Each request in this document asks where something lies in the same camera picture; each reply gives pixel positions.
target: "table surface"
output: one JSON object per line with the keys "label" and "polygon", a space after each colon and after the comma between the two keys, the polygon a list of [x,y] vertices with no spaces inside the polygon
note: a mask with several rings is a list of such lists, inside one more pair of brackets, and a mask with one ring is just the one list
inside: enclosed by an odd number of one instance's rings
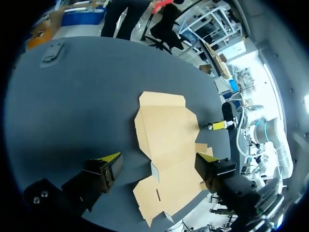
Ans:
{"label": "table surface", "polygon": [[[123,171],[109,194],[82,217],[116,231],[168,229],[173,223],[163,214],[147,226],[132,192],[151,174],[135,132],[138,98],[143,91],[183,95],[200,125],[219,121],[222,104],[212,78],[163,51],[101,37],[66,38],[61,60],[40,68],[47,46],[22,56],[5,102],[7,149],[20,190],[44,177],[60,188],[87,159],[121,151]],[[197,142],[208,143],[215,157],[230,157],[225,130],[200,131]],[[181,220],[207,193],[201,192],[173,220]]]}

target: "black pants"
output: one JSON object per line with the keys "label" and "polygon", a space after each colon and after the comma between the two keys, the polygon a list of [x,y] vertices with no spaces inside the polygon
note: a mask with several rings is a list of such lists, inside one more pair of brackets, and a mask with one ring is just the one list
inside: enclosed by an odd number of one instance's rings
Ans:
{"label": "black pants", "polygon": [[130,40],[132,30],[139,22],[140,17],[146,11],[149,4],[149,0],[112,0],[111,5],[105,15],[105,23],[101,36],[114,36],[117,21],[122,12],[127,8],[126,17],[121,24],[117,38]]}

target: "cardboard sheet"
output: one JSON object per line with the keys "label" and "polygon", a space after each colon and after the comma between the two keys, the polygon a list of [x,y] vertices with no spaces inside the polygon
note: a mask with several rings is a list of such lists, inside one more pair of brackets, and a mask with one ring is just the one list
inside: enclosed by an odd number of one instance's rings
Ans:
{"label": "cardboard sheet", "polygon": [[194,168],[196,152],[212,151],[206,144],[195,144],[197,117],[185,107],[183,96],[143,92],[134,121],[140,149],[152,161],[152,176],[133,190],[139,210],[149,227],[162,212],[173,221],[172,216],[203,190]]}

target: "blue bin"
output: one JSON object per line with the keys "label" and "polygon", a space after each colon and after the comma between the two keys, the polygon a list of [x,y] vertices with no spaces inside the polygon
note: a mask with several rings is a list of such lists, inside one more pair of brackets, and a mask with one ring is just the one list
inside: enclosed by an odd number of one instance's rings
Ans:
{"label": "blue bin", "polygon": [[103,12],[67,12],[62,17],[61,25],[98,25],[106,13],[106,9],[102,9]]}
{"label": "blue bin", "polygon": [[236,81],[235,81],[235,80],[230,80],[229,82],[230,82],[230,85],[231,85],[232,89],[233,89],[235,92],[238,91],[238,86],[237,86]]}

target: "red object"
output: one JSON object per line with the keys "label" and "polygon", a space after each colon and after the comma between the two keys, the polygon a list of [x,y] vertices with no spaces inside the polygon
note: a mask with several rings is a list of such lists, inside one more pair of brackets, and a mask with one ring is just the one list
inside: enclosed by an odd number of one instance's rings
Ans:
{"label": "red object", "polygon": [[152,14],[155,14],[155,12],[157,11],[157,9],[159,7],[162,7],[162,6],[165,6],[167,4],[171,4],[173,2],[173,0],[165,0],[165,1],[161,1],[161,2],[158,2],[154,8],[153,8],[153,11],[152,11]]}

